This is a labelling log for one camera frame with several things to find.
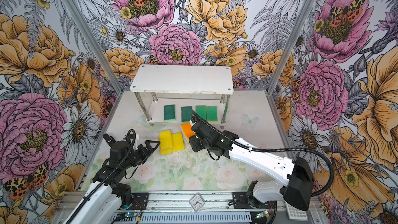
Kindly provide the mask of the orange sponge front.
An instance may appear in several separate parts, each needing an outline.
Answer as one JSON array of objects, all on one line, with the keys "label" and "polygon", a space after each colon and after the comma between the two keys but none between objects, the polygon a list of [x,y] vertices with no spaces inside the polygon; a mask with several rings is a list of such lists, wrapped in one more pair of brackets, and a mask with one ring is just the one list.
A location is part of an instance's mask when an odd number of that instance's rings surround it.
[{"label": "orange sponge front", "polygon": [[189,138],[195,136],[195,133],[191,130],[192,126],[190,122],[185,122],[180,125],[181,131],[185,140],[189,140]]}]

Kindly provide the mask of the light green sponge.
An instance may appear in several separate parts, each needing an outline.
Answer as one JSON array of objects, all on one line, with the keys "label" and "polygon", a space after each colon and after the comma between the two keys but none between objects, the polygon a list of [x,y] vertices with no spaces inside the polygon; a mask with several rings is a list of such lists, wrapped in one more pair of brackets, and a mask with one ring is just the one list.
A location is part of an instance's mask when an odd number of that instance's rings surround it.
[{"label": "light green sponge", "polygon": [[206,120],[208,122],[218,122],[217,106],[207,106],[206,107]]},{"label": "light green sponge", "polygon": [[199,105],[195,107],[195,112],[204,120],[207,120],[207,106]]}]

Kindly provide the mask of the dark green scouring sponge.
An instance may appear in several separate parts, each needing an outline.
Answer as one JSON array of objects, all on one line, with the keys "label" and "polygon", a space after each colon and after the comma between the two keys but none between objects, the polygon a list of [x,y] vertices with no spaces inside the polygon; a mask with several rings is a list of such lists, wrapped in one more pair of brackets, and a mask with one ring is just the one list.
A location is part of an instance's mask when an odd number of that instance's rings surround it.
[{"label": "dark green scouring sponge", "polygon": [[189,122],[192,117],[192,107],[191,106],[183,106],[181,108],[181,121]]}]

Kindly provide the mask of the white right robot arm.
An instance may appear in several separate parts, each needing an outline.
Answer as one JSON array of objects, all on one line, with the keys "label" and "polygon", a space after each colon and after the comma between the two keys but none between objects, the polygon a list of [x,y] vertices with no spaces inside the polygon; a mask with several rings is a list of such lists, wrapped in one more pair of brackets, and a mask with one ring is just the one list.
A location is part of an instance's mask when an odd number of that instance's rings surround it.
[{"label": "white right robot arm", "polygon": [[305,159],[292,160],[277,154],[256,151],[254,146],[238,135],[229,131],[220,132],[197,117],[192,117],[190,124],[195,135],[189,139],[189,143],[194,152],[206,150],[210,156],[243,162],[276,181],[275,185],[252,182],[247,196],[254,206],[267,201],[285,200],[302,211],[309,209],[315,179]]}]

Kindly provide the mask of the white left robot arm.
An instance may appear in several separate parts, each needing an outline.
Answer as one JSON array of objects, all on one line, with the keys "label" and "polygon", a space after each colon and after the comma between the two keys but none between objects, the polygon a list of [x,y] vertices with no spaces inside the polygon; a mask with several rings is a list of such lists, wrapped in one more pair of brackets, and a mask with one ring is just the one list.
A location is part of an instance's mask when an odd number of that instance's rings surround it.
[{"label": "white left robot arm", "polygon": [[66,224],[104,224],[121,207],[133,202],[131,188],[120,181],[126,170],[138,168],[160,146],[160,141],[148,141],[134,148],[132,141],[106,140],[109,158],[97,171],[89,190],[65,220]]}]

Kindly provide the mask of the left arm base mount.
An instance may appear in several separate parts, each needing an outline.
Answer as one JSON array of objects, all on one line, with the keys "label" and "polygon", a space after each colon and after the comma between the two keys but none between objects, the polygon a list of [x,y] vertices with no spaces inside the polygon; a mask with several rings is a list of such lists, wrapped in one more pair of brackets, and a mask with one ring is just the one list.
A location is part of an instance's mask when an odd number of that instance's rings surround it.
[{"label": "left arm base mount", "polygon": [[132,192],[131,187],[126,184],[119,184],[115,191],[121,199],[120,210],[143,211],[147,209],[149,193]]}]

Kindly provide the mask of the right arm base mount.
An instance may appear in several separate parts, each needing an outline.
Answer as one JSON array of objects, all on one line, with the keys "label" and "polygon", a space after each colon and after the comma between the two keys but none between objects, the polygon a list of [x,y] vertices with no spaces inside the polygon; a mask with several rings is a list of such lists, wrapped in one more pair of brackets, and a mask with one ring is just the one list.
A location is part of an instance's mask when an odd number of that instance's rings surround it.
[{"label": "right arm base mount", "polygon": [[271,209],[277,204],[277,201],[260,202],[254,197],[254,187],[258,183],[257,180],[252,181],[246,192],[236,191],[232,193],[233,199],[228,203],[228,206],[233,206],[234,209]]}]

